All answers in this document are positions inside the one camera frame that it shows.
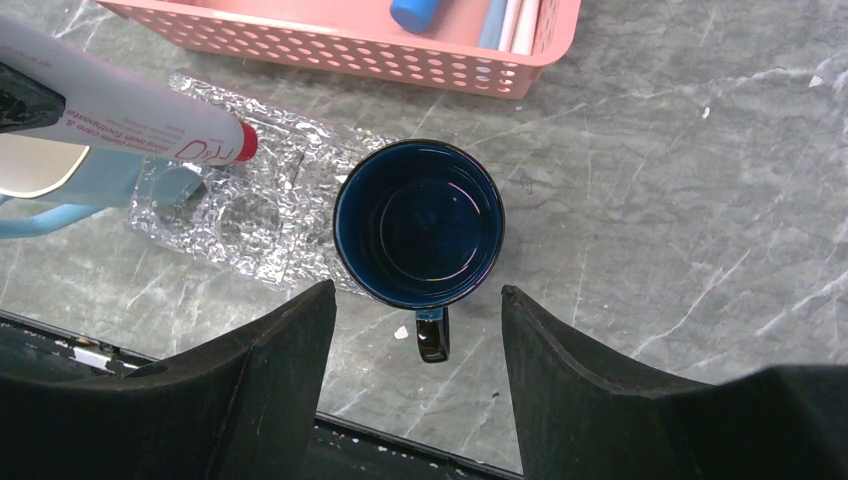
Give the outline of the light blue mug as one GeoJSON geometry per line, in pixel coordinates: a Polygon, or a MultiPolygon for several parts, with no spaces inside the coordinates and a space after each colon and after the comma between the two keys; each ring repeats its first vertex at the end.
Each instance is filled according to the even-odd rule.
{"type": "Polygon", "coordinates": [[[184,201],[201,186],[198,174],[166,159],[3,134],[1,202],[34,200],[53,207],[29,218],[3,219],[1,238],[41,236],[103,209],[127,208],[145,166],[166,169],[153,183],[152,199],[160,205],[184,201]]]}

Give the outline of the blue toothpaste tube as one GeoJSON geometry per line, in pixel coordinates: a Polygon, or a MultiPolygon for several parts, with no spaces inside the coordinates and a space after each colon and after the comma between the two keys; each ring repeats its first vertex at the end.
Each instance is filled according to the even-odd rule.
{"type": "Polygon", "coordinates": [[[403,30],[420,34],[434,28],[443,0],[392,0],[389,14],[403,30]]]}

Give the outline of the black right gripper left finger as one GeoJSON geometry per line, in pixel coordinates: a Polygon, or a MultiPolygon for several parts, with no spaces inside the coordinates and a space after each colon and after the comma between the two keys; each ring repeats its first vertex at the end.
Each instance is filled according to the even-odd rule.
{"type": "Polygon", "coordinates": [[[319,282],[153,363],[1,320],[5,479],[297,479],[336,319],[319,282]]]}

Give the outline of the pink plastic perforated basket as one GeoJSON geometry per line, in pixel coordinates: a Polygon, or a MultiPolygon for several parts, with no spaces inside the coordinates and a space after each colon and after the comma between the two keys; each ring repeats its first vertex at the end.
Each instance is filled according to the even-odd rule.
{"type": "Polygon", "coordinates": [[[387,1],[105,1],[188,50],[505,99],[521,99],[574,39],[580,4],[541,1],[528,55],[480,48],[489,4],[443,1],[427,32],[387,1]]]}

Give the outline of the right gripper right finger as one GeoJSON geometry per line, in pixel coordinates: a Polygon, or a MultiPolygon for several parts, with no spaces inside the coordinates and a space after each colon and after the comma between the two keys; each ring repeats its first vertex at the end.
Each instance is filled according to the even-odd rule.
{"type": "Polygon", "coordinates": [[[843,479],[847,370],[776,365],[718,385],[638,362],[517,287],[502,335],[528,479],[843,479]]]}

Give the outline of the dark blue mug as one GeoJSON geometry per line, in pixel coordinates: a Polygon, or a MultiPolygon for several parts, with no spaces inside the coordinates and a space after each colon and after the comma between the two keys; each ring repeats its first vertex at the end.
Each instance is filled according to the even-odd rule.
{"type": "Polygon", "coordinates": [[[496,182],[466,151],[408,139],[364,157],[335,200],[339,258],[366,293],[415,315],[426,363],[450,357],[450,305],[482,285],[504,242],[496,182]]]}

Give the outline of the clear textured plastic tray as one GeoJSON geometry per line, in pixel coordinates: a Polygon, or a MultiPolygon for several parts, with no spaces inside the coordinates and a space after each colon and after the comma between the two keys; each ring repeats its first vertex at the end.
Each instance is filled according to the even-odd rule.
{"type": "Polygon", "coordinates": [[[186,70],[172,73],[168,86],[245,120],[259,150],[227,166],[145,158],[128,230],[276,290],[331,279],[361,293],[334,246],[333,208],[348,173],[392,138],[301,115],[186,70]]]}

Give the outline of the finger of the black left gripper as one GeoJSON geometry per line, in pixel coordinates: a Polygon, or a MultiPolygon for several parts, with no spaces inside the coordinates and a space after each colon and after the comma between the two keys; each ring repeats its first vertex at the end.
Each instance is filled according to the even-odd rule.
{"type": "Polygon", "coordinates": [[[55,125],[66,99],[61,94],[1,64],[1,132],[15,133],[55,125]]]}

